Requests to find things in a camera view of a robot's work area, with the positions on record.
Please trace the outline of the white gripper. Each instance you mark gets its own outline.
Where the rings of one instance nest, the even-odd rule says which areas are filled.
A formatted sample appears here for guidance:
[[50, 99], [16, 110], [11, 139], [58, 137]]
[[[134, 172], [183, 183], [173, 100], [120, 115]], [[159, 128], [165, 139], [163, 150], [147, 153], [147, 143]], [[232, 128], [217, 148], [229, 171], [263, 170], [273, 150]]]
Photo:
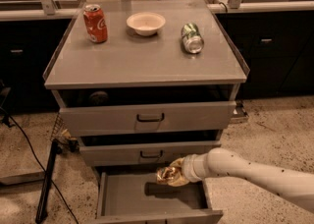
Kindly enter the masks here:
[[196, 183], [210, 176], [206, 154], [192, 154], [185, 158], [178, 158], [174, 160], [170, 166], [177, 168], [182, 167], [183, 170], [183, 174], [175, 173], [168, 178], [168, 185], [171, 187], [182, 187], [189, 182]]

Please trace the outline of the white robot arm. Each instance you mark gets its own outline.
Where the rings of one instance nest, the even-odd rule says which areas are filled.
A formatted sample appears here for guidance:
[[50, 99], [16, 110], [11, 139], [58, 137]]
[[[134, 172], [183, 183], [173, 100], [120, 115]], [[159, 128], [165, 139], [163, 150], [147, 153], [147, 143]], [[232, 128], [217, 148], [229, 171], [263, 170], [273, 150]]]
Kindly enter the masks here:
[[314, 175], [243, 159], [235, 152], [213, 148], [172, 163], [168, 185], [179, 187], [210, 177], [237, 177], [314, 213]]

